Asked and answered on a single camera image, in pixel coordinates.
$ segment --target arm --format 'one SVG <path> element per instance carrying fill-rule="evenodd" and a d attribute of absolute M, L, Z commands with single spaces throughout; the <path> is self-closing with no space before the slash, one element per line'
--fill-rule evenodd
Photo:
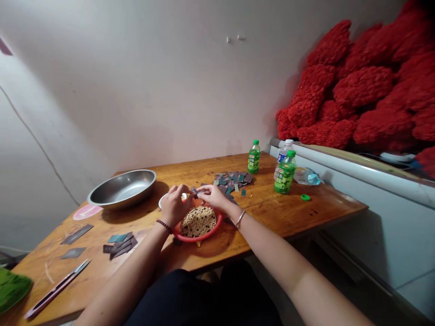
<path fill-rule="evenodd" d="M 217 186 L 203 186 L 199 197 L 225 212 L 234 225 L 242 209 L 231 203 Z M 306 325 L 372 325 L 296 249 L 245 213 L 237 226 L 254 254 L 292 300 Z"/>
<path fill-rule="evenodd" d="M 193 195 L 183 203 L 183 192 L 191 193 L 185 185 L 173 186 L 162 202 L 160 219 L 171 228 L 180 222 L 190 208 Z M 168 236 L 168 230 L 156 223 L 74 325 L 121 325 L 150 285 L 157 260 Z"/>

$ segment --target plastic water bottle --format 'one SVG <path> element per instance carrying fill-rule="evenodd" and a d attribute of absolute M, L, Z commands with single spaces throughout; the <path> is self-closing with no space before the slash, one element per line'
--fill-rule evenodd
<path fill-rule="evenodd" d="M 278 178 L 275 181 L 275 191 L 280 194 L 288 194 L 296 171 L 295 151 L 288 151 L 287 156 L 280 163 Z"/>
<path fill-rule="evenodd" d="M 283 159 L 285 159 L 285 157 L 287 156 L 287 152 L 289 150 L 295 150 L 292 145 L 293 145 L 293 140 L 286 139 L 284 147 L 281 148 L 278 152 L 278 164 L 276 165 L 275 174 L 273 175 L 273 178 L 275 180 L 276 180 L 276 178 L 278 178 L 278 170 L 280 169 L 280 162 Z"/>
<path fill-rule="evenodd" d="M 252 174 L 258 173 L 258 165 L 260 163 L 261 154 L 261 149 L 258 144 L 258 139 L 254 140 L 254 146 L 252 146 L 249 150 L 248 172 Z"/>

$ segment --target stainless steel bowl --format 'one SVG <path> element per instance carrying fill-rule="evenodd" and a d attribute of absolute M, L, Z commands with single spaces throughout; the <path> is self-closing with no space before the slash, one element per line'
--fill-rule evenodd
<path fill-rule="evenodd" d="M 151 195 L 157 175 L 151 170 L 135 170 L 113 177 L 87 196 L 89 204 L 119 210 L 134 206 Z"/>

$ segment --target red plastic basket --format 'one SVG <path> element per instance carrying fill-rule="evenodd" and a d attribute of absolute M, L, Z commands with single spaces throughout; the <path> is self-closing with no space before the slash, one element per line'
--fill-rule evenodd
<path fill-rule="evenodd" d="M 201 206 L 202 202 L 203 202 L 202 199 L 199 199 L 199 198 L 193 199 L 192 200 L 192 207 Z M 181 229 L 180 229 L 181 222 L 179 222 L 176 225 L 176 227 L 174 227 L 174 229 L 172 230 L 175 238 L 177 238 L 180 241 L 184 241 L 184 242 L 197 242 L 197 241 L 202 241 L 202 240 L 205 240 L 207 238 L 210 238 L 216 232 L 216 230 L 219 228 L 220 224 L 222 223 L 223 214 L 217 208 L 211 207 L 207 202 L 203 206 L 210 207 L 211 209 L 214 210 L 214 214 L 216 215 L 216 225 L 209 232 L 207 232 L 206 234 L 204 234 L 202 236 L 199 236 L 196 238 L 189 238 L 189 237 L 185 237 L 184 235 L 181 234 Z"/>

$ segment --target crumpled plastic bottle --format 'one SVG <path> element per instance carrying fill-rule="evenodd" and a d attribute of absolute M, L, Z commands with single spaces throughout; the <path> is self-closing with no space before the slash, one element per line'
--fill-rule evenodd
<path fill-rule="evenodd" d="M 319 175 L 310 168 L 305 168 L 305 170 L 296 170 L 295 176 L 293 178 L 297 181 L 297 183 L 307 186 L 317 186 L 322 182 Z"/>

